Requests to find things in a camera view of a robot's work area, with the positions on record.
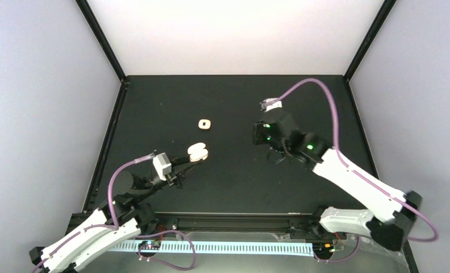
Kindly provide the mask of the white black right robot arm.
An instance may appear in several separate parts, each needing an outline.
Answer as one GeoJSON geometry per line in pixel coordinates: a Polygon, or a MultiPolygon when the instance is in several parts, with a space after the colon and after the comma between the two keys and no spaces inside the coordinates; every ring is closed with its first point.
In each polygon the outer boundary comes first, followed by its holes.
{"type": "Polygon", "coordinates": [[[285,111],[265,113],[253,125],[252,142],[270,149],[320,176],[359,201],[364,209],[320,209],[307,223],[309,233],[323,238],[344,232],[370,237],[380,246],[399,251],[416,222],[422,197],[379,181],[337,151],[316,133],[304,133],[285,111]]]}

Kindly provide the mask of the small beige square case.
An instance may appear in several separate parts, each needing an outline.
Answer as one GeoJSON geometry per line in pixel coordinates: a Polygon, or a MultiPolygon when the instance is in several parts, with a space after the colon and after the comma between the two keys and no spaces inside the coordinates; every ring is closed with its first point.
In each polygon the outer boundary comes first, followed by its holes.
{"type": "Polygon", "coordinates": [[[211,128],[211,121],[209,119],[200,119],[198,128],[201,130],[209,130],[211,128]]]}

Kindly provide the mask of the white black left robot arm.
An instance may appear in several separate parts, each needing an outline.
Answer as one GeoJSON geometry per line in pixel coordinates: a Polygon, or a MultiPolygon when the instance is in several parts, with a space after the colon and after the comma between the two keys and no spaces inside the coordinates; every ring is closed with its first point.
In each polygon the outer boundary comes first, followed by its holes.
{"type": "Polygon", "coordinates": [[[151,153],[121,165],[111,176],[103,205],[95,208],[77,227],[47,247],[34,247],[32,272],[80,272],[90,262],[129,239],[144,239],[143,249],[160,246],[163,236],[176,229],[160,227],[155,212],[145,199],[167,187],[182,187],[183,179],[208,154],[197,152],[169,159],[151,153]]]}

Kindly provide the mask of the beige earbud charging case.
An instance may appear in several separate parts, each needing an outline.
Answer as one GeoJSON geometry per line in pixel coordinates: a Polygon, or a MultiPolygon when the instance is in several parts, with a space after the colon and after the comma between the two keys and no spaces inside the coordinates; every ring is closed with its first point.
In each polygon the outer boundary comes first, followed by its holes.
{"type": "Polygon", "coordinates": [[[206,160],[209,155],[209,151],[206,148],[206,144],[203,142],[191,145],[187,149],[187,153],[189,155],[190,162],[198,162],[201,160],[206,160]]]}

